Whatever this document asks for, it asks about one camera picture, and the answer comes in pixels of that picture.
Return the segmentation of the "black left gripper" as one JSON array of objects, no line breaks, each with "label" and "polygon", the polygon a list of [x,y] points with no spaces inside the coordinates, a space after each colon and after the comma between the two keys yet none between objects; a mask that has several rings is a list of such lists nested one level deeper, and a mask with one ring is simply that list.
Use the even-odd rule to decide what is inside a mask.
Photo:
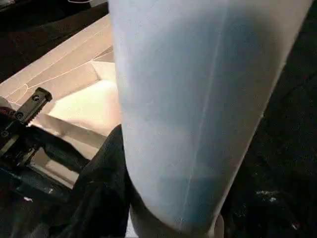
[{"label": "black left gripper", "polygon": [[[12,109],[8,102],[0,105],[1,166],[10,169],[18,166],[24,155],[32,150],[32,144],[27,141],[28,125],[51,100],[51,93],[39,87],[18,110]],[[44,138],[38,142],[46,155],[78,174],[89,163],[77,149],[61,138]]]}]

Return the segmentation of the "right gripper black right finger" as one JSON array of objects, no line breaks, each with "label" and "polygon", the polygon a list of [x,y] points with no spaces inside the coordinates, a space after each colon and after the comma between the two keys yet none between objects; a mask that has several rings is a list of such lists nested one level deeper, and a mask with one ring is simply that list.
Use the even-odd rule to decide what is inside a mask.
[{"label": "right gripper black right finger", "polygon": [[286,179],[264,158],[249,155],[221,214],[226,238],[315,238],[317,181]]}]

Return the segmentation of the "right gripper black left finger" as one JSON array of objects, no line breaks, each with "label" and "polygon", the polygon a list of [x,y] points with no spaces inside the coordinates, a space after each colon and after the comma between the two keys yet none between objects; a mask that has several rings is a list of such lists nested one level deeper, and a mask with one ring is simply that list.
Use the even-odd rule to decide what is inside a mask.
[{"label": "right gripper black left finger", "polygon": [[122,127],[116,126],[81,171],[50,227],[52,238],[123,238],[131,200]]}]

